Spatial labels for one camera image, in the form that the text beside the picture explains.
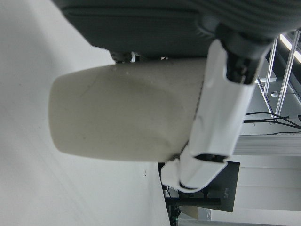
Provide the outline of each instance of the fluorescent light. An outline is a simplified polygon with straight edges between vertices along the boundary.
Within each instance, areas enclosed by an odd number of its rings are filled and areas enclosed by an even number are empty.
[[[280,40],[283,42],[283,44],[289,49],[292,49],[292,44],[290,43],[289,40],[287,40],[287,38],[281,34],[280,35]],[[298,51],[295,51],[294,54],[295,58],[301,63],[301,54]]]
[[[267,79],[266,79],[266,78],[261,78],[260,81],[261,81],[262,83],[265,83],[265,82],[267,81]],[[271,77],[271,78],[269,79],[269,81],[270,81],[270,82],[275,82],[275,81],[276,81],[276,77]]]

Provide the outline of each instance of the cylindrical object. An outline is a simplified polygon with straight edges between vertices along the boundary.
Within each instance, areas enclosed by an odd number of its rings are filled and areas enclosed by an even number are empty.
[[[268,95],[269,81],[271,79],[271,75],[272,75],[272,71],[273,71],[273,64],[274,64],[274,58],[275,58],[275,53],[276,53],[277,40],[278,40],[278,37],[276,37],[274,39],[273,46],[271,48],[271,54],[269,57],[269,68],[268,68],[267,78],[266,78],[266,82],[264,84],[264,89],[263,89],[264,95]]]
[[[281,114],[281,109],[282,109],[282,105],[283,105],[284,98],[285,98],[285,93],[286,93],[288,82],[289,82],[290,75],[291,75],[291,70],[292,70],[293,60],[294,60],[294,53],[297,49],[299,36],[300,36],[300,31],[295,31],[295,34],[293,36],[292,49],[288,56],[288,61],[286,64],[286,69],[285,69],[285,75],[284,75],[284,79],[282,82],[282,87],[280,90],[279,99],[278,99],[278,103],[277,103],[277,107],[276,107],[276,111],[275,111],[275,114],[278,114],[278,115]]]
[[[122,161],[166,162],[189,139],[206,60],[158,60],[59,77],[49,101],[56,147]]]

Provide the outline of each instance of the white wall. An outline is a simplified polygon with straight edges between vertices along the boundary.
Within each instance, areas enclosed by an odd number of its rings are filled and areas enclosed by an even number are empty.
[[[301,157],[233,156],[230,161],[240,162],[234,210],[212,210],[212,220],[300,225]]]
[[[1,225],[169,225],[156,164],[70,156],[51,141],[52,81],[112,63],[51,1],[0,0]]]

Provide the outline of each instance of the black joint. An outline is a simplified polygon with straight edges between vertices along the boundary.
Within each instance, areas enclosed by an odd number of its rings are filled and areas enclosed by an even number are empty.
[[[121,63],[129,63],[132,60],[132,53],[128,52],[128,53],[120,53],[120,52],[111,52],[111,57],[112,59],[117,63],[117,64],[121,64]]]
[[[203,161],[223,162],[227,157],[217,154],[200,154],[195,158]]]

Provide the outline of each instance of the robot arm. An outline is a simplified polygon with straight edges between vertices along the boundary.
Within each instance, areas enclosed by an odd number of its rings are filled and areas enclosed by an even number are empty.
[[[221,41],[215,40],[208,52],[189,141],[179,158],[162,168],[162,184],[186,193],[196,192],[207,186],[227,165],[224,159],[233,155],[254,85],[244,83],[244,67],[239,72],[241,81],[230,81],[227,70],[237,71],[229,68],[229,61]],[[257,69],[251,72],[254,78],[261,65],[261,60],[257,62]]]

